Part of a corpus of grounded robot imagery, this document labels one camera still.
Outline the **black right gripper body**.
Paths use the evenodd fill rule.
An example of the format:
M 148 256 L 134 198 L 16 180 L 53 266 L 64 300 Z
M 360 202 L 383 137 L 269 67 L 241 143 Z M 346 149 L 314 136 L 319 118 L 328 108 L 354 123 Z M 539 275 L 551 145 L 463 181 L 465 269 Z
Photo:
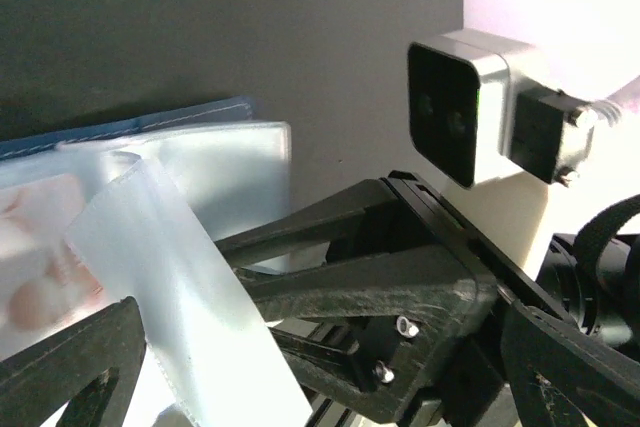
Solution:
M 435 386 L 459 346 L 484 324 L 506 288 L 524 303 L 561 317 L 560 304 L 500 253 L 423 179 L 395 171 L 380 178 L 397 197 L 380 217 L 368 215 L 352 239 L 326 242 L 321 266 L 361 257 L 442 246 L 466 266 L 496 279 L 494 303 L 472 322 L 428 322 L 405 315 L 305 318 L 339 325 L 339 343 L 279 333 L 275 340 L 296 379 L 375 421 L 402 419 L 417 393 Z

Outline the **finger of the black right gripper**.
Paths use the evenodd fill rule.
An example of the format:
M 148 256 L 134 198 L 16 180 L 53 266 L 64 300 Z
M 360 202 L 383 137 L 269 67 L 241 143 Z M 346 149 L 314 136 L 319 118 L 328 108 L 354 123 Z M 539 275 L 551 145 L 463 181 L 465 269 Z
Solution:
M 397 197 L 381 179 L 367 179 L 289 216 L 215 242 L 232 267 L 249 267 L 296 250 L 352 239 L 368 215 L 380 217 Z
M 267 320 L 405 315 L 472 322 L 496 299 L 496 279 L 442 246 L 361 257 L 247 285 Z

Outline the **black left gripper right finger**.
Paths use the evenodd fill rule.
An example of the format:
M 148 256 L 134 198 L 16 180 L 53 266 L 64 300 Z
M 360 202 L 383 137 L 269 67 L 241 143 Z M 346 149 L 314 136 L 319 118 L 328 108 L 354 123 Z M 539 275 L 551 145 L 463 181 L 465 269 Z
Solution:
M 522 425 L 639 424 L 639 363 L 569 324 L 513 304 L 501 355 Z

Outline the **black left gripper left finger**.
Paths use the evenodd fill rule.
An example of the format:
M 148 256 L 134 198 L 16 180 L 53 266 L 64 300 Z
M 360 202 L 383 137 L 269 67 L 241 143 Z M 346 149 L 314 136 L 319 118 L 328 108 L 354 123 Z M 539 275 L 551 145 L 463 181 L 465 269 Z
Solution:
M 1 362 L 1 424 L 121 426 L 146 352 L 129 296 Z

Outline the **blue leather card holder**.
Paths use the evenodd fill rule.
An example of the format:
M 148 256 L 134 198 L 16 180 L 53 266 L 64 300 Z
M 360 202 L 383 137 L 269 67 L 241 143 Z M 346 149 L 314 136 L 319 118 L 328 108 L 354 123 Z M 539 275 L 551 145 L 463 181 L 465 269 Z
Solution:
M 301 426 L 311 407 L 215 240 L 281 217 L 289 128 L 241 97 L 1 145 L 1 354 L 133 297 L 161 375 L 138 423 Z

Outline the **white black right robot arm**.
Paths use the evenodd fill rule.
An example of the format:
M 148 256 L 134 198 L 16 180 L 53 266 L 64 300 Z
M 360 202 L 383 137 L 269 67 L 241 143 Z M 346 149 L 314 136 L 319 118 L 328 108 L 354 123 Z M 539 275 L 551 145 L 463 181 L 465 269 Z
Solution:
M 556 234 L 528 277 L 423 179 L 364 180 L 217 245 L 298 382 L 376 423 L 635 426 L 637 198 Z

